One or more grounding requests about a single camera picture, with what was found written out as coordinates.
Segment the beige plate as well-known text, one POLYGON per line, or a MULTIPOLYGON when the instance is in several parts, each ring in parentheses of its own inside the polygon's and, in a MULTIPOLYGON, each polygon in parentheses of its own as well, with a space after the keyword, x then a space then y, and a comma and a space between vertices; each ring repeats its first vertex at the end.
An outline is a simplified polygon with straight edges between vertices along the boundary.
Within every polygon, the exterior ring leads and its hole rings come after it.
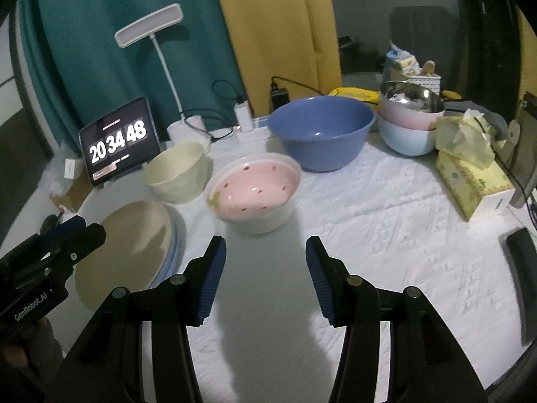
POLYGON ((155 281, 172 244, 172 222, 160 203, 137 201, 106 217, 106 241, 77 265, 75 282, 82 303, 95 311, 123 286, 145 290, 155 281))

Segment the blue plastic plate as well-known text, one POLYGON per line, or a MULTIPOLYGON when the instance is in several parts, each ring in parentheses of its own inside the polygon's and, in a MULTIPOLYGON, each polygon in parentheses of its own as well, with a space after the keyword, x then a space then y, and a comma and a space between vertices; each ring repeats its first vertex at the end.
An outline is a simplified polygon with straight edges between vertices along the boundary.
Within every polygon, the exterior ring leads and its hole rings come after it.
POLYGON ((166 252, 165 260, 160 267, 156 277, 150 284, 150 288, 157 287, 165 279, 173 276, 179 270, 185 250, 185 228, 181 215, 173 208, 165 206, 170 218, 171 239, 166 252))

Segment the cream ceramic bowl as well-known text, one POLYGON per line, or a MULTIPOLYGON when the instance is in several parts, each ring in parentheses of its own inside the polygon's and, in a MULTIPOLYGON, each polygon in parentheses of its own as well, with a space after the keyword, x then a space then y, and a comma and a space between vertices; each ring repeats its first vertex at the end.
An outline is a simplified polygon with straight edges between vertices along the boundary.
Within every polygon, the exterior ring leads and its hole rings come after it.
POLYGON ((152 159, 142 179, 160 200, 187 204, 202 194, 208 179, 208 160, 203 146, 182 141, 152 159))

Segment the pink dotted ceramic bowl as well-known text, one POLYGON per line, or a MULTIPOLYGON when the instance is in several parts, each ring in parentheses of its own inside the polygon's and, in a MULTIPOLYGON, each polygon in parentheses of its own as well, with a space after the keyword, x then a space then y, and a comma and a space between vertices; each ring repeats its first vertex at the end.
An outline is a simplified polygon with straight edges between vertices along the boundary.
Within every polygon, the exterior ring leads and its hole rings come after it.
POLYGON ((240 235, 263 235, 289 220, 301 181, 302 169, 288 155, 247 155, 217 171, 203 198, 213 215, 240 235))

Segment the dark blue plastic bowl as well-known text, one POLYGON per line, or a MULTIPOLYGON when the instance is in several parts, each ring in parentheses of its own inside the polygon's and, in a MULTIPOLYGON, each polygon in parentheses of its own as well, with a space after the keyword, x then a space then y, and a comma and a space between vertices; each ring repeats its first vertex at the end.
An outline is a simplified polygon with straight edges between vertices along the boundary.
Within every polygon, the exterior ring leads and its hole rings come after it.
POLYGON ((373 109, 356 99, 316 96, 279 107, 267 126, 304 170, 324 173, 358 157, 375 121, 373 109))

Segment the black round puck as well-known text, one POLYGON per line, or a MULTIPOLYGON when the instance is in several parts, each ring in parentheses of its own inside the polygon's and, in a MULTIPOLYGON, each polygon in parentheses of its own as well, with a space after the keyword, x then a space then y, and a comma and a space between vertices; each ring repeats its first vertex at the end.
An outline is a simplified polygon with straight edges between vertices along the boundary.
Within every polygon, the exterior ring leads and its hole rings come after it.
POLYGON ((57 228, 57 226, 61 223, 62 215, 62 213, 59 213, 47 216, 40 227, 39 234, 43 235, 57 228))

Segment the brown cardboard box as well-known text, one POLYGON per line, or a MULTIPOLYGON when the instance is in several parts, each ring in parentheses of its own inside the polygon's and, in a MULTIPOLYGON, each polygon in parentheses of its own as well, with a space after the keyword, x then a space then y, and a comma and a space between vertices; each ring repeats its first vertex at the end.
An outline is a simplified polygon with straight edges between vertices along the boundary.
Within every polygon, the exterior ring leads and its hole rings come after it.
POLYGON ((83 172, 68 189, 65 195, 49 195, 50 200, 59 209, 75 213, 81 208, 93 190, 87 172, 83 172))

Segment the small white box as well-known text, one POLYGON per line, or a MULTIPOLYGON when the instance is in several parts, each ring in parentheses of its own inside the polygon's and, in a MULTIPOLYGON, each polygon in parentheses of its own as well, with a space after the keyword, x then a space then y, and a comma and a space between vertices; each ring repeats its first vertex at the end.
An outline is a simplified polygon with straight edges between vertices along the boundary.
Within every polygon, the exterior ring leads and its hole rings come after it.
POLYGON ((83 158, 66 158, 64 163, 64 177, 67 180, 77 180, 84 172, 83 158))

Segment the tablet showing clock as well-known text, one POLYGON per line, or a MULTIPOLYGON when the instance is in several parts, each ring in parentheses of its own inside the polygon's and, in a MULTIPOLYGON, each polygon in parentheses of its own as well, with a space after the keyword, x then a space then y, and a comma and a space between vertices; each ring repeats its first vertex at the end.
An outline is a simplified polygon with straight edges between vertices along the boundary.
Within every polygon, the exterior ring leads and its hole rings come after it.
POLYGON ((154 120, 143 96, 82 128, 79 142, 93 186, 140 168, 161 153, 154 120))

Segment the white desk lamp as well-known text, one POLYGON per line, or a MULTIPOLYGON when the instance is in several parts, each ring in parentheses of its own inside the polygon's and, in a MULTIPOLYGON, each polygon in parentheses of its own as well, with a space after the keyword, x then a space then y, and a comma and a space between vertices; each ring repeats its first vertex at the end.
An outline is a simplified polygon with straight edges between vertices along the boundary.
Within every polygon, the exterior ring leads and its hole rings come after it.
POLYGON ((157 130, 172 142, 203 145, 210 136, 202 115, 203 67, 191 32, 183 25, 181 5, 174 2, 119 21, 114 39, 133 58, 133 71, 155 115, 157 130))

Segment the black smartphone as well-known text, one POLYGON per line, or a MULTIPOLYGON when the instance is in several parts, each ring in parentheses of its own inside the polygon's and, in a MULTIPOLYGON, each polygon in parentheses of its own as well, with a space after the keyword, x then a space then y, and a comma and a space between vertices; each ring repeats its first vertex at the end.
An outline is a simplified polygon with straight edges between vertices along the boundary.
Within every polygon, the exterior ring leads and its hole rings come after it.
POLYGON ((536 339, 536 245, 526 228, 513 230, 500 238, 520 309, 522 343, 536 339))

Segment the white textured tablecloth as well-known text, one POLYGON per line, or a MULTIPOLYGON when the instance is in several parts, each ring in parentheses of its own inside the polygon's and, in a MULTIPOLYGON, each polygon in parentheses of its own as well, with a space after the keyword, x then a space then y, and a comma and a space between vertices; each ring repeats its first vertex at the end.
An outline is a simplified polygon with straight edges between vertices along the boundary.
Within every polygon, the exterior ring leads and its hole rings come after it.
POLYGON ((344 332, 322 317, 305 260, 310 236, 374 286, 420 288, 490 386, 524 353, 506 236, 528 225, 507 209, 466 222, 435 168, 435 155, 402 158, 370 134, 358 157, 327 174, 305 174, 298 204, 280 228, 241 236, 202 198, 177 208, 183 257, 212 236, 228 258, 210 316, 189 330, 207 402, 324 402, 344 332))

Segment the white charger plug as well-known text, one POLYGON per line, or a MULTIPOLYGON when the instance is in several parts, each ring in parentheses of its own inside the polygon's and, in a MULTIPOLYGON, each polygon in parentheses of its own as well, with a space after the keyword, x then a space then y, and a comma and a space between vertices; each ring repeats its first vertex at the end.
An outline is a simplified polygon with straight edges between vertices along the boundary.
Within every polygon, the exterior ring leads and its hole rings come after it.
POLYGON ((251 110, 250 110, 248 100, 244 100, 240 103, 235 103, 234 112, 235 112, 235 116, 238 121, 240 130, 243 133, 248 133, 254 129, 254 125, 252 124, 252 116, 251 116, 251 110))

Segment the white power strip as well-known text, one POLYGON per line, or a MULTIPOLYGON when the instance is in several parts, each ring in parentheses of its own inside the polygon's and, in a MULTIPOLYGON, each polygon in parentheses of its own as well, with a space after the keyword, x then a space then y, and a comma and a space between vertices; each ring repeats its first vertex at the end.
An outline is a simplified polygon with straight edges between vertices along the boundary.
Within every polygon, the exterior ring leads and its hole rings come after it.
POLYGON ((249 143, 270 139, 273 135, 267 125, 269 117, 253 118, 251 124, 253 129, 248 132, 243 132, 241 127, 234 128, 234 135, 240 143, 249 143))

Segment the teal curtain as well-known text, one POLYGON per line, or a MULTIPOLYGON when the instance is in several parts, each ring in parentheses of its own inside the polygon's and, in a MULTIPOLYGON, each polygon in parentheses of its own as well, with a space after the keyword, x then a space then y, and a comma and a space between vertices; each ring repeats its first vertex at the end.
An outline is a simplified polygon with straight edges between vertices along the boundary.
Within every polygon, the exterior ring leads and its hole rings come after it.
POLYGON ((18 0, 17 36, 46 139, 81 130, 137 98, 156 132, 199 116, 233 127, 245 90, 218 0, 18 0))

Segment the yellow tissue pack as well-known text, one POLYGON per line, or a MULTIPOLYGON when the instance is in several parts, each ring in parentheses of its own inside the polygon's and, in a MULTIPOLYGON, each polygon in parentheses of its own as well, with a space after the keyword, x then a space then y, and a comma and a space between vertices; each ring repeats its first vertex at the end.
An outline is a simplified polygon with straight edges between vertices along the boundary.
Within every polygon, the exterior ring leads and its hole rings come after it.
POLYGON ((477 109, 437 120, 436 168, 469 222, 501 214, 514 196, 514 185, 493 150, 495 136, 477 109))

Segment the light blue bowl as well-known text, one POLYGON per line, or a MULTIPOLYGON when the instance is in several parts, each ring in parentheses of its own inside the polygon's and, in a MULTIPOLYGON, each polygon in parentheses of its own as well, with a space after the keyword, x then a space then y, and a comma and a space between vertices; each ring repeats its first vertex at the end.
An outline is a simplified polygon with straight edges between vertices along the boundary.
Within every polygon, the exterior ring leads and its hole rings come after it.
POLYGON ((436 130, 416 130, 401 127, 378 115, 381 138, 393 151, 415 158, 435 149, 436 130))

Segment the steel tumbler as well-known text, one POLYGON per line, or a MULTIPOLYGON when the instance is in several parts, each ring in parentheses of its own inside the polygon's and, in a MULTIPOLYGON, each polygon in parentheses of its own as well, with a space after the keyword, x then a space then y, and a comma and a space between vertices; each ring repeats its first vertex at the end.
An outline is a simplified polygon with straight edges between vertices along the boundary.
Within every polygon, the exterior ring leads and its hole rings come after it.
POLYGON ((518 180, 510 204, 522 208, 536 189, 536 95, 526 92, 508 127, 508 170, 518 180))

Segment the black charger plug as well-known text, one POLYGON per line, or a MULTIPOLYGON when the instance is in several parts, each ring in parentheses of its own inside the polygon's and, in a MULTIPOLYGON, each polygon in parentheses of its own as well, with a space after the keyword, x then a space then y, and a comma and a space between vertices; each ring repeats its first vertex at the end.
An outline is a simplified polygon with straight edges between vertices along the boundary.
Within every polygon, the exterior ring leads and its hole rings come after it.
POLYGON ((272 110, 276 111, 278 108, 289 103, 289 91, 286 87, 279 87, 276 83, 273 83, 270 87, 270 100, 272 110))

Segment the pink bowl with steel liner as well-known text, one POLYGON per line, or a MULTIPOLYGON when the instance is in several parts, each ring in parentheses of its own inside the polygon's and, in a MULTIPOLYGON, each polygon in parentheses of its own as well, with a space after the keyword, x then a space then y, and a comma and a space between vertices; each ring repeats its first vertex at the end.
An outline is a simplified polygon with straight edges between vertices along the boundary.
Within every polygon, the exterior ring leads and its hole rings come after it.
POLYGON ((383 83, 379 99, 379 115, 400 127, 432 130, 445 114, 444 102, 435 92, 406 81, 383 83))

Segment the yellow snack packet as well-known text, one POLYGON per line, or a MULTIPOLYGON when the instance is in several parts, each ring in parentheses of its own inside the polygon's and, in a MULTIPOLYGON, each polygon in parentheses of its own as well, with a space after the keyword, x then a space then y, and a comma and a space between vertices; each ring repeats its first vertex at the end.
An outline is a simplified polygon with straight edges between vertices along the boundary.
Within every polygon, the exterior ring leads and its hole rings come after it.
POLYGON ((359 87, 337 87, 330 90, 329 96, 344 96, 368 104, 377 104, 379 102, 379 93, 377 91, 359 87))

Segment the yellow curtain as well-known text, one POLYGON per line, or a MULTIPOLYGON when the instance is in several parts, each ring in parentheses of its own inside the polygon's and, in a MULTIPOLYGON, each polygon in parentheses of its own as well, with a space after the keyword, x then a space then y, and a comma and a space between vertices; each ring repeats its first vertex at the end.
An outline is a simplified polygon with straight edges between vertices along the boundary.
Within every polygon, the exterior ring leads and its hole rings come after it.
POLYGON ((253 113, 272 108, 270 83, 285 77, 291 99, 341 85, 332 0, 219 0, 253 113))

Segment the white container with clutter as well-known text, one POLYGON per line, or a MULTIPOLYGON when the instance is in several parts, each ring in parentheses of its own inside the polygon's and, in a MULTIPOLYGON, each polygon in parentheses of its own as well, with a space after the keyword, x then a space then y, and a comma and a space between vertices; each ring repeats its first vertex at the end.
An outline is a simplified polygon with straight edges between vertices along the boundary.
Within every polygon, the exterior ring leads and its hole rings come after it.
POLYGON ((420 63, 415 55, 390 43, 385 56, 381 82, 406 81, 423 86, 438 94, 441 91, 441 76, 436 74, 436 63, 427 60, 420 63))

